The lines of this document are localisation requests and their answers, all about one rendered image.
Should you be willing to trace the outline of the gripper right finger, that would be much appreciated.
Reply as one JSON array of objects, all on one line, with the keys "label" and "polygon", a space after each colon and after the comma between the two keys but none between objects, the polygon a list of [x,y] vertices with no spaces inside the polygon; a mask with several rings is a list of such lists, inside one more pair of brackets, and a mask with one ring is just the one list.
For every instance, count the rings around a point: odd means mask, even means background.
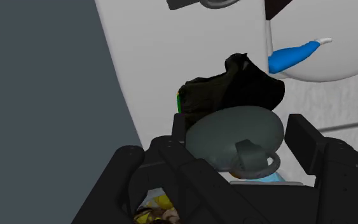
[{"label": "gripper right finger", "polygon": [[319,191],[317,224],[358,224],[358,151],[290,114],[285,143]]}]

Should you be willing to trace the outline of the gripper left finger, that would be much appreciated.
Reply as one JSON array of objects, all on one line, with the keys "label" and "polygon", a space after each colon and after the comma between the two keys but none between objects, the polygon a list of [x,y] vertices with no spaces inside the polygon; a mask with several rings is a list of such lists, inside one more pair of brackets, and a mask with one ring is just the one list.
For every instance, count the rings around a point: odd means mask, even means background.
[{"label": "gripper left finger", "polygon": [[269,224],[261,211],[206,161],[184,147],[185,117],[174,116],[172,133],[148,150],[118,148],[71,224],[134,224],[148,190],[163,188],[181,224]]}]

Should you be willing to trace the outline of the yellow and brown figure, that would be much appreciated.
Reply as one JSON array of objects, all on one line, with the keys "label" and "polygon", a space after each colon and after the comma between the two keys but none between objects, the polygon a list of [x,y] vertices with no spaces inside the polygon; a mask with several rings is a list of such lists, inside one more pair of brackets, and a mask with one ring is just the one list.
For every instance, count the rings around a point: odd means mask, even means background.
[{"label": "yellow and brown figure", "polygon": [[173,203],[166,194],[144,202],[134,213],[134,224],[181,224],[181,219]]}]

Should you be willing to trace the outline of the light blue flat object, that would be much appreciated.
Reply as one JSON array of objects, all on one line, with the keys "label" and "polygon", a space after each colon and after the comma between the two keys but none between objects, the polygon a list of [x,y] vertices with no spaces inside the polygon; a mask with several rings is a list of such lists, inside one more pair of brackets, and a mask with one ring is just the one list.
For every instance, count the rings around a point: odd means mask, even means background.
[{"label": "light blue flat object", "polygon": [[274,172],[273,174],[266,176],[264,178],[258,178],[258,179],[238,179],[238,178],[234,178],[233,176],[228,176],[226,178],[229,182],[231,181],[257,181],[257,182],[264,182],[264,183],[269,183],[269,182],[284,182],[285,179],[278,173],[278,172]]}]

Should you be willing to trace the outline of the black crumpled bag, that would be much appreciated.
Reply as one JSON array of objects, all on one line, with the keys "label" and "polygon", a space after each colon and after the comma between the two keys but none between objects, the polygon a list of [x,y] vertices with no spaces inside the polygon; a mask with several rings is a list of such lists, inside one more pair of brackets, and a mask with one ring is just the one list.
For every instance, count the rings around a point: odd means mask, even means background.
[{"label": "black crumpled bag", "polygon": [[189,124],[226,108],[259,106],[272,111],[282,102],[284,82],[260,70],[246,53],[230,55],[224,66],[224,73],[194,78],[178,90],[178,110]]}]

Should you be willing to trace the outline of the blue white-tipped toothbrush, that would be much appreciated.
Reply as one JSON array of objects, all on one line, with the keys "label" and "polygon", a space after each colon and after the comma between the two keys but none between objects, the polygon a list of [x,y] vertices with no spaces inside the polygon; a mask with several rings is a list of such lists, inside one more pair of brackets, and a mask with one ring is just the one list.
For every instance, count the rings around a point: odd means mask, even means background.
[{"label": "blue white-tipped toothbrush", "polygon": [[319,38],[301,46],[275,50],[268,57],[268,72],[280,73],[309,58],[321,45],[331,43],[332,38]]}]

